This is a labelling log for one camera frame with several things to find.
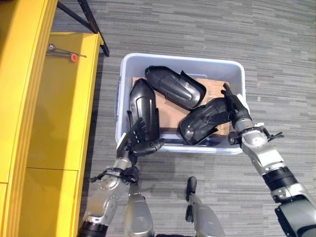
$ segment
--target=black plastic cover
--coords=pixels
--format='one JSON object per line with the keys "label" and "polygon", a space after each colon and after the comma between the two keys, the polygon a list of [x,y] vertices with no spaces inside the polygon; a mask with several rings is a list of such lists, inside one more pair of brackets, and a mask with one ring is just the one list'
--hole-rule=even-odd
{"label": "black plastic cover", "polygon": [[186,110],[199,106],[206,94],[205,86],[183,71],[177,74],[165,66],[150,66],[145,70],[145,77],[156,91]]}
{"label": "black plastic cover", "polygon": [[196,145],[217,131],[216,126],[229,122],[225,98],[215,98],[192,111],[179,124],[182,138]]}
{"label": "black plastic cover", "polygon": [[155,92],[149,83],[138,79],[129,95],[130,111],[128,111],[130,126],[142,118],[145,122],[145,140],[156,141],[159,136],[159,112],[156,108]]}

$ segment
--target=plastic storage bin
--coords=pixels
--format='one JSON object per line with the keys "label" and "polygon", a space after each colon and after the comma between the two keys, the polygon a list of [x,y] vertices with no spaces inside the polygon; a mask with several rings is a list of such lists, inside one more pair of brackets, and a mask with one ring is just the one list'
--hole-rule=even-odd
{"label": "plastic storage bin", "polygon": [[[240,93],[245,97],[244,69],[238,62],[205,58],[130,53],[123,58],[120,66],[120,79],[116,99],[117,142],[121,138],[122,134],[129,130],[127,110],[129,110],[129,93],[132,88],[132,78],[144,78],[144,70],[150,65],[167,66],[178,73],[183,70],[193,78],[208,78],[213,80],[228,81],[234,94]],[[241,153],[240,147],[238,145],[231,146],[227,137],[224,136],[207,138],[204,143],[195,146],[184,145],[180,134],[163,132],[161,137],[167,139],[167,143],[165,143],[159,151],[213,153],[225,155]]]}

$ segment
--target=silver robot arm segment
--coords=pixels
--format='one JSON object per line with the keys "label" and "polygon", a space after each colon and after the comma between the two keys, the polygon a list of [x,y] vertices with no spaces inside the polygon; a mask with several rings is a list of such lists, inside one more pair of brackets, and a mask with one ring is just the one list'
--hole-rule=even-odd
{"label": "silver robot arm segment", "polygon": [[232,125],[236,132],[229,135],[231,144],[240,144],[258,173],[271,190],[276,203],[278,221],[287,236],[316,236],[316,203],[308,190],[300,184],[285,165],[283,158],[269,141],[281,136],[270,135],[263,126],[256,126],[237,96],[227,85],[223,90],[231,111]]}

